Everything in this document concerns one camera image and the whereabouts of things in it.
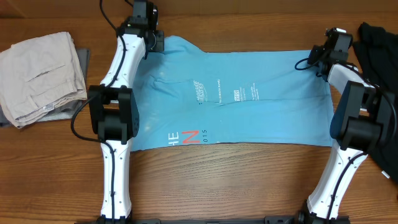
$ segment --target brown tabletop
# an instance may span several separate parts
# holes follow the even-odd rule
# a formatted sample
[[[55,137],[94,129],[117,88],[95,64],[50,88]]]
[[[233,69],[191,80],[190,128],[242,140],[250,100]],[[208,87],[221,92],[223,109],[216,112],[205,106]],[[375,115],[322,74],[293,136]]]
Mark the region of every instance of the brown tabletop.
[[[119,25],[123,18],[113,18]],[[323,44],[324,30],[355,34],[366,21],[398,33],[398,16],[258,14],[161,17],[159,29],[207,52],[303,50]],[[87,85],[97,85],[116,50],[104,19],[1,19],[0,51],[22,40],[68,31],[91,50]],[[349,61],[358,64],[354,52]],[[339,94],[333,89],[335,106]],[[77,131],[92,134],[88,109]],[[162,220],[293,215],[315,189],[329,147],[291,144],[178,146],[131,153],[134,218]],[[70,121],[0,129],[0,223],[95,220],[103,201],[100,145],[77,139]],[[352,223],[397,223],[398,189],[372,159],[358,169],[340,207]]]

